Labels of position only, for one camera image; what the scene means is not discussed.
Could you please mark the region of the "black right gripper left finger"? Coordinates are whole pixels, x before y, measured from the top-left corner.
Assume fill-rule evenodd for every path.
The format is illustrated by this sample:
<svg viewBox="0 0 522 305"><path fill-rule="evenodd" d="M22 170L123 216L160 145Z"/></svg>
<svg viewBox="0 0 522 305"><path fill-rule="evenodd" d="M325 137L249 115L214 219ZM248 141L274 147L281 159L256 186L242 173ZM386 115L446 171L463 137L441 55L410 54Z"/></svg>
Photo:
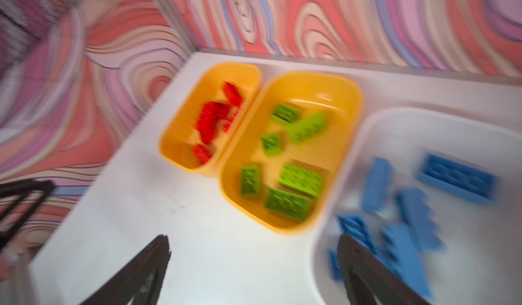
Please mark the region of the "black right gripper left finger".
<svg viewBox="0 0 522 305"><path fill-rule="evenodd" d="M156 304L171 251L166 235L158 235L84 304Z"/></svg>

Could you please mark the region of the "blue lego brick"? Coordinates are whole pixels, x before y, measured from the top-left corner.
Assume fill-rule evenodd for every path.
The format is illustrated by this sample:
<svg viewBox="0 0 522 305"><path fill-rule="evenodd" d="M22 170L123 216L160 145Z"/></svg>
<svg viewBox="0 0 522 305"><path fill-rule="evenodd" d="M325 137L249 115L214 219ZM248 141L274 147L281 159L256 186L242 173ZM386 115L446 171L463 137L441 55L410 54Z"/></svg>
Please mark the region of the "blue lego brick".
<svg viewBox="0 0 522 305"><path fill-rule="evenodd" d="M420 251L439 251L443 247L438 226L432 218L427 195L416 187L401 188L396 196L402 220L409 226Z"/></svg>
<svg viewBox="0 0 522 305"><path fill-rule="evenodd" d="M338 215L337 220L343 235L349 235L369 250L373 255L379 254L378 248L362 215ZM336 249L328 250L330 276L334 281L341 281L341 269L337 256L338 253Z"/></svg>
<svg viewBox="0 0 522 305"><path fill-rule="evenodd" d="M453 159L428 153L416 179L430 187L478 205L495 200L497 176Z"/></svg>
<svg viewBox="0 0 522 305"><path fill-rule="evenodd" d="M377 214L384 207L392 183L394 167L388 159L374 158L362 191L362 209Z"/></svg>
<svg viewBox="0 0 522 305"><path fill-rule="evenodd" d="M432 293L423 261L409 227L404 223L391 223L383 228L382 237L390 270L421 297L430 299Z"/></svg>

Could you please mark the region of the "red lego brick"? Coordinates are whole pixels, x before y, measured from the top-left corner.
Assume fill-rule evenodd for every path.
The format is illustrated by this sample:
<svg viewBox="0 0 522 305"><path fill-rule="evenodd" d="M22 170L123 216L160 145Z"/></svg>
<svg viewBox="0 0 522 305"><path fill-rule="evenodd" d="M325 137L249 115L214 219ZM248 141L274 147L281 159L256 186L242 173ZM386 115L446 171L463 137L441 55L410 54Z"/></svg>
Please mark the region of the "red lego brick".
<svg viewBox="0 0 522 305"><path fill-rule="evenodd" d="M226 81L223 84L222 90L226 99L232 106L238 108L241 107L241 105L243 104L243 96L234 84Z"/></svg>
<svg viewBox="0 0 522 305"><path fill-rule="evenodd" d="M210 144L217 136L217 126L228 117L232 106L228 103L210 101L203 105L199 113L196 129L203 144Z"/></svg>
<svg viewBox="0 0 522 305"><path fill-rule="evenodd" d="M227 133L229 131L238 113L238 111L233 111L225 118L221 125L221 129L223 132Z"/></svg>
<svg viewBox="0 0 522 305"><path fill-rule="evenodd" d="M204 144L196 144L191 148L191 151L201 166L206 164L213 156L212 152Z"/></svg>

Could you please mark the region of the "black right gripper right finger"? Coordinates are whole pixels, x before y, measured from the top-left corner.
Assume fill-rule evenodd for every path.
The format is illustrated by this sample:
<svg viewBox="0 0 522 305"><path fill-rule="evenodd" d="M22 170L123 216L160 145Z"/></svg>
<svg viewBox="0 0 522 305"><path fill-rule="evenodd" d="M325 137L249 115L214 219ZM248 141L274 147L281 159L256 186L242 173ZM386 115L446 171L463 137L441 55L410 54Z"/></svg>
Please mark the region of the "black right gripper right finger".
<svg viewBox="0 0 522 305"><path fill-rule="evenodd" d="M350 304L428 303L352 237L340 237L337 254Z"/></svg>

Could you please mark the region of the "small green lego brick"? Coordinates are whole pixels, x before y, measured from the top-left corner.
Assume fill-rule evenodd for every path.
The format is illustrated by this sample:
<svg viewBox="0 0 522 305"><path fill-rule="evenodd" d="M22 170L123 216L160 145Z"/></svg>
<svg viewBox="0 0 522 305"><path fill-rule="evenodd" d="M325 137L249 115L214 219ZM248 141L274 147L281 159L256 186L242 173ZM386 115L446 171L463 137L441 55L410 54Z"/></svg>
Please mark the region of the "small green lego brick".
<svg viewBox="0 0 522 305"><path fill-rule="evenodd" d="M280 125L290 125L300 119L300 111L292 106L279 103L273 109L271 118Z"/></svg>
<svg viewBox="0 0 522 305"><path fill-rule="evenodd" d="M260 193L260 169L258 166L242 167L240 193L243 197L254 197Z"/></svg>
<svg viewBox="0 0 522 305"><path fill-rule="evenodd" d="M261 140L263 152L267 157L279 155L284 150L278 133L264 135Z"/></svg>

